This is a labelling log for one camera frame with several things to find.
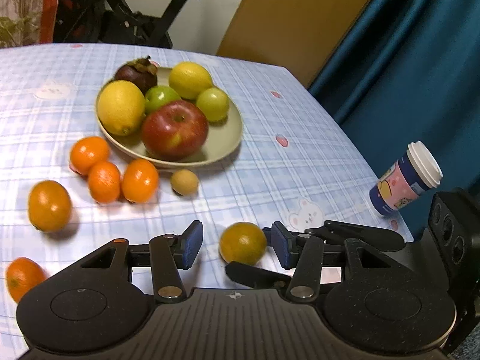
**fruit bowl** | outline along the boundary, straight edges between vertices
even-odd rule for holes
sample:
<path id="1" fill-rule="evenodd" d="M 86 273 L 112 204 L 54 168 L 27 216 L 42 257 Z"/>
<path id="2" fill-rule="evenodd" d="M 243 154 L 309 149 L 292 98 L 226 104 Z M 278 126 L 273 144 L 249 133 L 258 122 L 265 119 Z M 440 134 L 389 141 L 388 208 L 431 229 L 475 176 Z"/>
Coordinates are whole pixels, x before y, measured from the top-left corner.
<path id="1" fill-rule="evenodd" d="M 171 69 L 159 67 L 157 72 L 158 85 L 168 85 Z M 97 100 L 95 102 L 95 117 L 100 130 L 106 138 L 122 152 L 133 158 L 144 158 L 156 167 L 162 168 L 188 168 L 201 167 L 231 154 L 242 140 L 243 121 L 239 109 L 230 100 L 229 115 L 226 120 L 218 124 L 210 124 L 207 140 L 196 153 L 183 158 L 178 162 L 164 161 L 148 153 L 141 140 L 140 130 L 127 137 L 120 137 L 110 134 L 104 129 L 97 115 Z"/>

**green apple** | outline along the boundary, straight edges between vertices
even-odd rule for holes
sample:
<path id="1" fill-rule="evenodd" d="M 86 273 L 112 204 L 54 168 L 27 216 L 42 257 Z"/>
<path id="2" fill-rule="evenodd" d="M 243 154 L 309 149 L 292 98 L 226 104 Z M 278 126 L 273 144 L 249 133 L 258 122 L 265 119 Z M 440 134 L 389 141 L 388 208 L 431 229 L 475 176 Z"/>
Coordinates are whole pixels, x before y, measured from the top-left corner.
<path id="1" fill-rule="evenodd" d="M 145 94 L 145 113 L 151 114 L 163 105 L 181 99 L 180 95 L 169 86 L 154 86 Z"/>
<path id="2" fill-rule="evenodd" d="M 210 88 L 198 95 L 195 103 L 209 122 L 225 119 L 229 113 L 230 98 L 219 88 Z"/>

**light blue checkered tablecloth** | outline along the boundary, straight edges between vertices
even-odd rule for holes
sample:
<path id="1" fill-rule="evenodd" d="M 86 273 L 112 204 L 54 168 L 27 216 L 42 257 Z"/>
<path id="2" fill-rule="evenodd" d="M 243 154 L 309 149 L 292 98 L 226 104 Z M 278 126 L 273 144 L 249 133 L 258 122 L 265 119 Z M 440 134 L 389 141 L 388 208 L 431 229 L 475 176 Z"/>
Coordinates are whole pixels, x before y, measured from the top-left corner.
<path id="1" fill-rule="evenodd" d="M 160 171 L 156 197 L 144 205 L 95 204 L 85 181 L 68 168 L 70 147 L 100 135 L 94 101 L 102 84 L 127 60 L 150 55 L 161 66 L 190 60 L 205 66 L 217 86 L 239 107 L 243 142 L 239 150 L 196 170 L 195 199 L 172 193 L 169 173 Z M 111 156 L 121 171 L 125 157 Z M 75 207 L 72 223 L 48 237 L 28 222 L 27 195 L 40 180 L 59 181 Z M 181 233 L 194 219 L 205 236 L 197 261 L 181 276 L 186 288 L 233 286 L 224 274 L 218 238 L 238 221 L 291 230 L 317 227 L 325 219 L 388 227 L 407 240 L 398 215 L 383 219 L 368 207 L 376 176 L 332 118 L 284 68 L 138 46 L 49 44 L 0 51 L 0 270 L 25 256 L 54 274 L 116 237 L 147 243 Z M 260 266 L 282 272 L 272 251 Z M 149 270 L 134 270 L 133 282 L 152 292 Z M 15 303 L 0 281 L 0 358 L 26 349 L 15 321 Z"/>

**paper cup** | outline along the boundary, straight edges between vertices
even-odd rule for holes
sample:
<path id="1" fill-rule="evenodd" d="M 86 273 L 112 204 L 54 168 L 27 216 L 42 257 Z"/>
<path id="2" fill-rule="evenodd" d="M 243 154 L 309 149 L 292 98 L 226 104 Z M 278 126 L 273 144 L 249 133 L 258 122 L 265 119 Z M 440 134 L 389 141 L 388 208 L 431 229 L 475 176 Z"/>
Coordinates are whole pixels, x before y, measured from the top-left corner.
<path id="1" fill-rule="evenodd" d="M 423 192 L 438 187 L 442 177 L 440 167 L 425 145 L 412 142 L 370 190 L 371 204 L 381 215 L 391 215 Z"/>

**lemon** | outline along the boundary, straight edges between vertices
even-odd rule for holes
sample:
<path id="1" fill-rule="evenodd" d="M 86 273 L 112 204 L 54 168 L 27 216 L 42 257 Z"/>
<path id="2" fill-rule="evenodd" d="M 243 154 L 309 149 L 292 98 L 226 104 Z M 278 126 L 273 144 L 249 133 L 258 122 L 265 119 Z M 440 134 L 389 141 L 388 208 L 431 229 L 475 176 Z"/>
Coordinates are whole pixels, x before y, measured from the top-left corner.
<path id="1" fill-rule="evenodd" d="M 141 125 L 145 97 L 129 81 L 112 81 L 103 88 L 97 103 L 97 115 L 110 134 L 130 135 Z"/>
<path id="2" fill-rule="evenodd" d="M 265 253 L 267 239 L 253 223 L 238 222 L 227 227 L 219 241 L 220 255 L 226 262 L 254 266 Z"/>
<path id="3" fill-rule="evenodd" d="M 195 100 L 205 89 L 213 87 L 213 81 L 203 66 L 180 62 L 170 72 L 169 86 L 184 99 Z"/>

